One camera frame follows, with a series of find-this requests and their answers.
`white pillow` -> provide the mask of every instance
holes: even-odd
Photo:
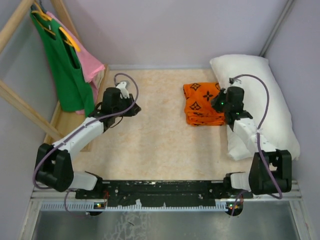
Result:
[[[210,64],[221,88],[229,87],[229,78],[241,74],[254,75],[265,83],[269,90],[270,102],[261,132],[276,148],[288,150],[292,159],[298,159],[300,145],[292,130],[291,114],[269,68],[269,61],[259,56],[230,54],[213,58]],[[258,80],[252,77],[243,76],[240,79],[244,89],[244,109],[253,116],[253,121],[258,126],[266,109],[266,90]],[[227,139],[228,153],[234,160],[253,157],[231,129],[228,129]]]

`white cable clip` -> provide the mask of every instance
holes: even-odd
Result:
[[[260,127],[259,129],[258,128],[256,128],[256,134],[260,134],[260,135],[262,135],[263,133],[262,133],[262,130],[263,130],[263,128],[262,127]]]
[[[236,83],[236,82],[242,84],[242,81],[241,81],[241,79],[239,79],[239,78],[234,78],[234,83]]]
[[[121,94],[122,94],[122,97],[124,99],[128,99],[130,96],[129,96],[129,92],[127,90],[127,87],[129,86],[128,82],[127,81],[121,81],[119,82],[117,85],[116,85],[116,88],[117,89],[120,89],[121,91]]]

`hanging clothes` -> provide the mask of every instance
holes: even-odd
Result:
[[[47,11],[46,14],[56,20],[67,32],[68,34],[74,39],[77,43],[81,51],[77,51],[76,55],[80,61],[82,66],[82,73],[84,76],[84,80],[86,83],[89,83],[92,88],[93,99],[94,102],[97,101],[98,98],[98,86],[97,82],[94,81],[95,77],[101,72],[105,70],[105,66],[94,56],[92,56],[82,44],[78,41],[78,39],[53,15],[51,12]],[[83,111],[77,111],[78,114],[83,114]]]
[[[85,82],[75,49],[59,29],[61,25],[38,13],[31,12],[30,17],[43,42],[62,110],[75,112],[84,109],[85,116],[88,116],[95,108],[93,91]]]

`clothes hanger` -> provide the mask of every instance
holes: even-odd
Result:
[[[46,13],[47,10],[45,9],[45,7],[42,5],[42,0],[39,0],[39,5],[41,7],[42,12]]]
[[[31,9],[34,9],[35,7],[37,8],[37,10],[32,10],[31,13],[34,14],[39,14],[39,16],[45,20],[45,21],[51,21],[52,20],[52,17],[50,17],[49,15],[47,15],[46,13],[44,13],[42,11],[42,8],[41,6],[39,5],[39,3],[37,3],[36,1],[33,2],[33,7],[31,7]],[[48,29],[46,27],[44,27],[37,19],[35,19],[37,21],[37,23],[47,32],[51,33],[52,35],[56,35],[53,31],[51,31],[51,29]],[[71,47],[74,47],[74,49],[77,51],[77,52],[80,52],[81,49],[80,47],[78,46],[78,44],[75,42],[75,40],[69,35],[69,33],[67,33],[67,31],[62,27],[60,26],[59,27],[59,30],[65,35],[66,37],[66,40],[64,40],[65,43],[67,43],[68,45],[70,45]]]

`yellow hanger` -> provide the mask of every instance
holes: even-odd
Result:
[[[51,21],[52,20],[52,17],[50,17],[49,15],[47,15],[46,13],[44,13],[41,9],[41,7],[39,6],[39,4],[34,1],[34,5],[38,8],[38,10],[33,10],[31,11],[31,13],[37,13],[40,15],[40,17],[45,20],[45,21]],[[56,35],[53,31],[51,31],[50,29],[47,29],[46,27],[44,27],[37,19],[36,21],[38,22],[38,24],[46,31],[48,31],[49,33],[51,33],[52,35]],[[80,47],[78,46],[78,44],[75,42],[75,40],[69,35],[69,33],[67,33],[67,31],[62,27],[60,26],[59,27],[59,30],[65,35],[67,41],[65,41],[68,45],[74,47],[74,49],[77,51],[77,52],[80,52],[81,49]]]
[[[45,30],[45,31],[47,31],[48,33],[51,33],[52,35],[56,35],[53,31],[51,31],[50,29],[48,29],[48,28],[46,28],[45,26],[43,26],[42,24],[41,24],[41,22],[39,22],[38,21],[38,19],[37,18],[34,18],[36,21],[37,21],[37,23]],[[74,47],[73,45],[72,45],[72,43],[69,41],[69,39],[64,39],[63,40],[66,44],[68,44],[69,46],[71,46],[71,47]]]

